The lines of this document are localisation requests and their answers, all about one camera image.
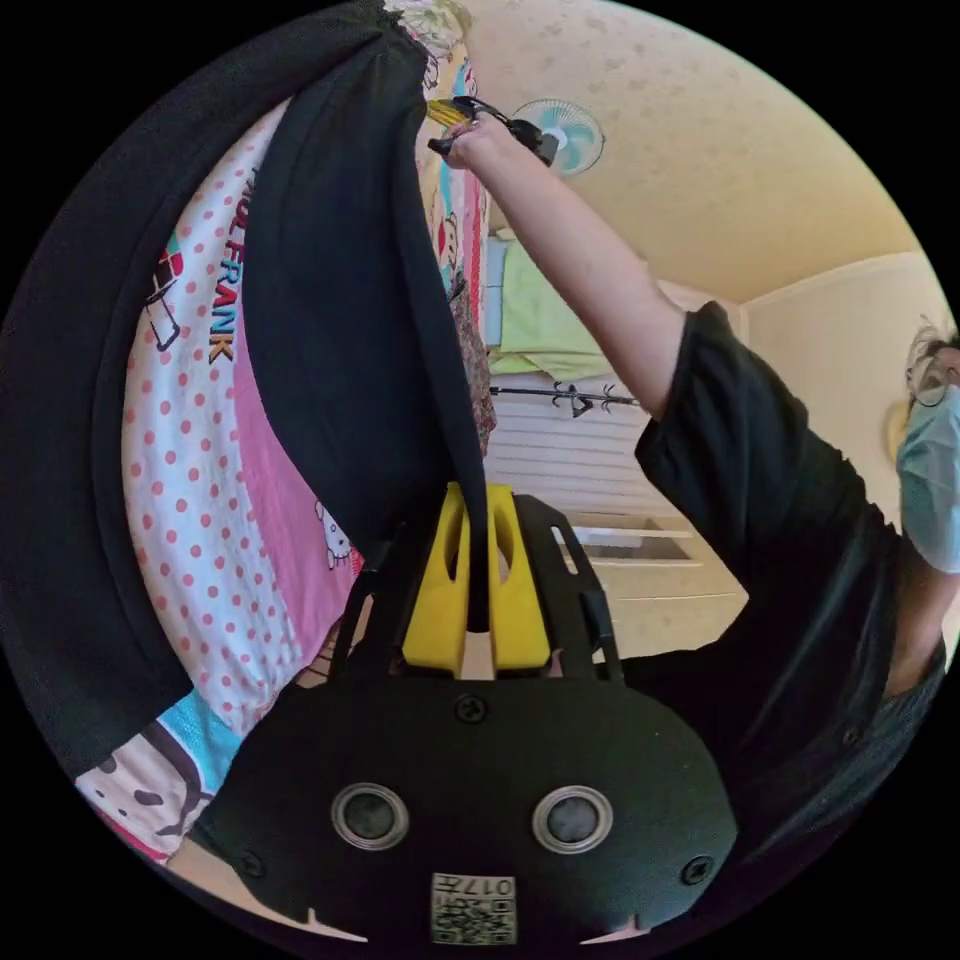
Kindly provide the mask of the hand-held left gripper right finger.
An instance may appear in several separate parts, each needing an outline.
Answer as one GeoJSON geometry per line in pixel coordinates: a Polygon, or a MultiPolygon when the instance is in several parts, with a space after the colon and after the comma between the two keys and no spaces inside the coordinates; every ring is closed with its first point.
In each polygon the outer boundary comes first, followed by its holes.
{"type": "Polygon", "coordinates": [[[544,669],[550,643],[512,490],[487,487],[489,632],[496,669],[544,669]]]}

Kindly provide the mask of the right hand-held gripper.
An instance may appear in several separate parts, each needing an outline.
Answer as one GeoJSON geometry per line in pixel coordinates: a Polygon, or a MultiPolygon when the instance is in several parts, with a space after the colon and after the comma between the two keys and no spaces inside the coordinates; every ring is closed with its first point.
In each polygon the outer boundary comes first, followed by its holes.
{"type": "Polygon", "coordinates": [[[426,102],[426,115],[440,126],[458,126],[475,122],[481,115],[493,118],[507,129],[514,128],[514,121],[498,108],[469,95],[449,99],[430,99],[426,102]]]}

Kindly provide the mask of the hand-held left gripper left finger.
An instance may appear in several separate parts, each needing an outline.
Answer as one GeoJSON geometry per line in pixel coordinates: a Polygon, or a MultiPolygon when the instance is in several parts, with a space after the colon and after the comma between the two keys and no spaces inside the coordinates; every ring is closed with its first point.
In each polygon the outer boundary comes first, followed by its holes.
{"type": "Polygon", "coordinates": [[[470,520],[458,484],[450,483],[402,645],[410,668],[462,666],[470,597],[470,520]]]}

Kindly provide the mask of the person's right hand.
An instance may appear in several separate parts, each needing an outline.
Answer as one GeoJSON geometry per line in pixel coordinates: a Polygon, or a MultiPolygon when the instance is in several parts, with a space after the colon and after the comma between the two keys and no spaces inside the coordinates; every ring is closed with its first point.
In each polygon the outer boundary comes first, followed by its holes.
{"type": "Polygon", "coordinates": [[[479,114],[447,128],[437,141],[448,166],[481,174],[501,161],[523,159],[526,151],[492,115],[479,114]]]}

